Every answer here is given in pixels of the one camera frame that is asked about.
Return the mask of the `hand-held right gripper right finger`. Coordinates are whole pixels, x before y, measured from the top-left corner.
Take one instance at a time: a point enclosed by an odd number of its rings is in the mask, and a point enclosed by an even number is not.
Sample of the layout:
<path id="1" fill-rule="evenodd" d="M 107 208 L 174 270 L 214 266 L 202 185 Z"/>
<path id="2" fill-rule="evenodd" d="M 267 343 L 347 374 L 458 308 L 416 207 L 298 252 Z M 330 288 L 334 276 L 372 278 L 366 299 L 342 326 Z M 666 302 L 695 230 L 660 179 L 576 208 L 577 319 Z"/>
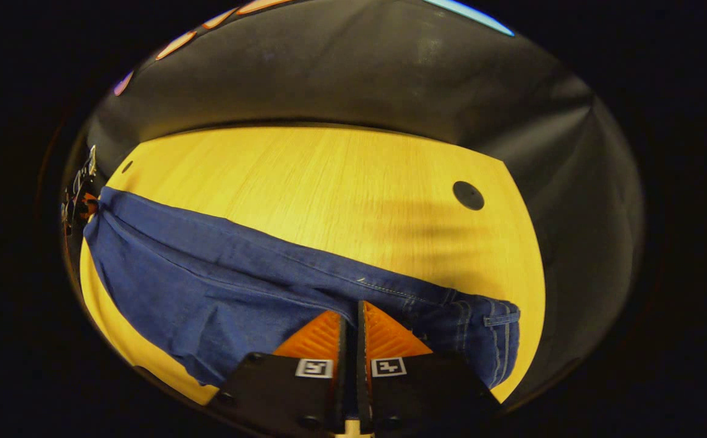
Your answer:
<path id="1" fill-rule="evenodd" d="M 372 437 L 479 437 L 501 403 L 462 355 L 434 352 L 383 310 L 361 301 L 357 410 Z"/>

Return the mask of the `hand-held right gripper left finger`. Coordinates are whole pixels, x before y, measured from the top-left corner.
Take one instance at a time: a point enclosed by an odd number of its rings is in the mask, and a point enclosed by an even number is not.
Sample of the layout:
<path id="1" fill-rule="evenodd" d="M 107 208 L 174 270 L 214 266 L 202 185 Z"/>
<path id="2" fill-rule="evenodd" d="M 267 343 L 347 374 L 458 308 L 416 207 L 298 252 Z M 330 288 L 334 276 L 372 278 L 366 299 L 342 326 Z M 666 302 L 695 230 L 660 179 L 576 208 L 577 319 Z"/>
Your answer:
<path id="1" fill-rule="evenodd" d="M 270 354 L 250 352 L 206 409 L 251 437 L 345 432 L 346 322 L 324 311 Z"/>

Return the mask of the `blue denim jeans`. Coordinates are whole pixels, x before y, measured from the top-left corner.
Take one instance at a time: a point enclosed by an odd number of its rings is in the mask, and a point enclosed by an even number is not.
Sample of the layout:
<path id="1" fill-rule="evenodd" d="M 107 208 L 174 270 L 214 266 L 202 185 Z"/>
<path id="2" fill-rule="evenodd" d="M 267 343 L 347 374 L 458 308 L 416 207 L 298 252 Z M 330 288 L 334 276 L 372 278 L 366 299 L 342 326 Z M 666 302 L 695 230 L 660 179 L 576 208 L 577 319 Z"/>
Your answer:
<path id="1" fill-rule="evenodd" d="M 375 305 L 435 352 L 457 352 L 490 388 L 517 365 L 520 309 L 299 246 L 223 217 L 109 187 L 83 231 L 126 321 L 203 385 L 272 352 L 324 311 Z"/>

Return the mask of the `black backdrop cloth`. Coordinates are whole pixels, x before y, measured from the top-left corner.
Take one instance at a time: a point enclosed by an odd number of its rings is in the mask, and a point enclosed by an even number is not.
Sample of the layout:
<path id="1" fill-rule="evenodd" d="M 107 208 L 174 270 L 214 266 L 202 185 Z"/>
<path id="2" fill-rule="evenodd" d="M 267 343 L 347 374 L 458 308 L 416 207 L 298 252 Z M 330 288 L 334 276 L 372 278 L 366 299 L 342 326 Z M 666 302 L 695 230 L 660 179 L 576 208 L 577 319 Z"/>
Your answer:
<path id="1" fill-rule="evenodd" d="M 576 73 L 521 34 L 423 0 L 289 0 L 222 14 L 84 120 L 104 175 L 141 141 L 256 122 L 345 123 L 502 160 L 536 225 L 546 325 L 507 405 L 568 376 L 635 284 L 645 205 L 631 144 Z"/>

